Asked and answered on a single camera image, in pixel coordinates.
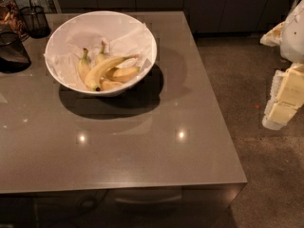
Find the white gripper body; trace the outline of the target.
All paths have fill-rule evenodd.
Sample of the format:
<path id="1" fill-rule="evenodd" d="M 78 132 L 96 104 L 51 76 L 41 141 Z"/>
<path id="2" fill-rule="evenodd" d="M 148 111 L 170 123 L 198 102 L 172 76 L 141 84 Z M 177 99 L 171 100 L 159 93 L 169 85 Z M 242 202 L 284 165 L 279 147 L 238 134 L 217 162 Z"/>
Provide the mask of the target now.
<path id="1" fill-rule="evenodd" d="M 281 34 L 280 54 L 293 63 L 304 63 L 304 0 L 287 16 Z"/>

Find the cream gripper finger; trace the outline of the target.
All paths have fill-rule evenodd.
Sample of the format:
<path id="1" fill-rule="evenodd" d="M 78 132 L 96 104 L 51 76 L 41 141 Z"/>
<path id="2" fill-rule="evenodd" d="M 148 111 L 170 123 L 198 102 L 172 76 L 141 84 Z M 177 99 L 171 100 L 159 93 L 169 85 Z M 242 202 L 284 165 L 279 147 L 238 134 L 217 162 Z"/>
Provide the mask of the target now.
<path id="1" fill-rule="evenodd" d="M 271 130 L 280 130 L 303 105 L 304 65 L 293 63 L 285 71 L 275 72 L 262 125 Z"/>
<path id="2" fill-rule="evenodd" d="M 264 46 L 268 47 L 276 47 L 281 44 L 281 36 L 282 36 L 282 29 L 283 29 L 284 23 L 281 22 L 277 24 L 275 27 L 270 29 L 267 33 L 265 33 L 260 38 L 260 43 Z"/>

